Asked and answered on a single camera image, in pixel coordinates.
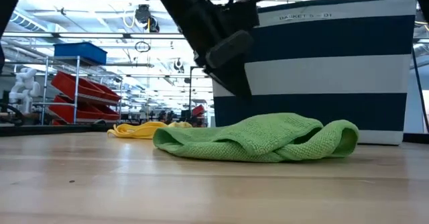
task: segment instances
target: microfiber cloth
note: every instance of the microfiber cloth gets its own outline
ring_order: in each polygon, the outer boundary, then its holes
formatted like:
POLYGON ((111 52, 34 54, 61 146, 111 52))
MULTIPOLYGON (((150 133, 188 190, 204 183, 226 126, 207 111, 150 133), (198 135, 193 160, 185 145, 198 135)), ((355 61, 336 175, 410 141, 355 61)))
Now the microfiber cloth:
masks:
POLYGON ((154 144, 186 158, 276 163, 346 157, 358 137, 356 125, 346 120, 323 126, 294 113, 273 113, 228 127, 159 128, 154 144))
POLYGON ((114 125, 113 129, 107 131, 107 135, 113 134, 116 137, 121 138, 135 138, 135 139, 152 139, 154 133, 160 127, 192 127, 187 122, 182 123, 171 123, 166 125, 162 122, 147 122, 139 126, 130 124, 121 124, 119 126, 114 125))

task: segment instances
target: yellow cloth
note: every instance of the yellow cloth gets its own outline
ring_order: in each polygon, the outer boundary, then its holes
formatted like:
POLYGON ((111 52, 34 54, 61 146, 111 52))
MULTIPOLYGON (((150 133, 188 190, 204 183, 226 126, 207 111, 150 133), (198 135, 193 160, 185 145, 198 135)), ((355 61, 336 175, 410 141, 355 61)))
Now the yellow cloth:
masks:
POLYGON ((121 138, 136 138, 136 139, 152 139, 157 129, 160 127, 192 127, 187 122, 171 123, 166 125, 162 122, 147 122, 139 126, 133 126, 130 124, 121 124, 119 126, 114 125, 113 129, 107 131, 107 135, 110 133, 116 137, 121 138))

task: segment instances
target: red storage tray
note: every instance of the red storage tray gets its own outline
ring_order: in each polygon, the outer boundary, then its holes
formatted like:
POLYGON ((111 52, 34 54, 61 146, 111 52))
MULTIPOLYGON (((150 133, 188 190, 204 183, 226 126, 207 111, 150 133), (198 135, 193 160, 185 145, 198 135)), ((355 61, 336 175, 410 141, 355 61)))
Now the red storage tray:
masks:
POLYGON ((119 114, 112 110, 110 107, 99 104, 94 104, 93 107, 103 113, 104 120, 118 120, 120 118, 119 114))
POLYGON ((61 125, 67 125, 67 123, 61 119, 53 119, 52 125, 53 126, 61 126, 61 125))
POLYGON ((115 102, 118 102, 119 100, 121 100, 121 97, 118 94, 116 94, 114 91, 112 91, 109 87, 106 87, 105 85, 102 85, 96 82, 91 82, 91 83, 94 84, 98 89, 104 92, 104 95, 102 96, 102 98, 110 101, 115 101, 115 102))
POLYGON ((199 105, 192 110, 192 116, 198 115, 200 113, 204 113, 204 107, 202 105, 199 105))
MULTIPOLYGON (((58 72, 51 82, 52 86, 56 87, 68 98, 74 100, 74 90, 76 86, 76 77, 64 72, 58 72)), ((104 92, 98 89, 88 80, 79 78, 78 93, 92 97, 103 98, 104 92)))
MULTIPOLYGON (((67 97, 57 95, 54 99, 54 103, 73 103, 73 101, 67 97)), ((65 122, 73 123, 73 106, 51 105, 49 106, 49 110, 51 110, 65 122)), ((101 113, 97 108, 89 105, 88 103, 78 103, 78 111, 76 114, 77 119, 97 120, 102 117, 103 113, 101 113)))

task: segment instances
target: striped basket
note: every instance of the striped basket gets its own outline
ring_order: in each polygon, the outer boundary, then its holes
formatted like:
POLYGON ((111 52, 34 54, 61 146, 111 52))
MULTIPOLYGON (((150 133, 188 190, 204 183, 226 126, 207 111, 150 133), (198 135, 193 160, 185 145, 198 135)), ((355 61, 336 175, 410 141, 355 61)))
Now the striped basket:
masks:
POLYGON ((360 143, 402 142, 416 0, 317 0, 259 10, 252 101, 214 82, 217 126, 293 112, 347 119, 360 143))

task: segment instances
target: navy stripe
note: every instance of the navy stripe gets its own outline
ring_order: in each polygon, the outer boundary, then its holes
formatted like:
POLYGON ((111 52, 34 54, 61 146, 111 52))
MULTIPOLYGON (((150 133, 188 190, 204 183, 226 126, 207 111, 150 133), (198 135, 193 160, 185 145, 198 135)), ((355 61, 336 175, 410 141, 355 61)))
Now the navy stripe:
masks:
POLYGON ((289 3, 285 5, 263 7, 258 9, 258 13, 272 12, 272 11, 285 10, 285 9, 295 9, 298 7, 308 7, 308 6, 317 6, 317 5, 336 5, 340 3, 356 3, 356 2, 368 2, 368 1, 378 1, 378 0, 310 0, 310 1, 289 3))
POLYGON ((252 30, 247 62, 411 54, 414 15, 286 23, 252 30))
POLYGON ((346 119, 361 130, 403 131, 406 93, 257 95, 251 101, 215 97, 216 126, 266 113, 297 113, 327 124, 346 119))

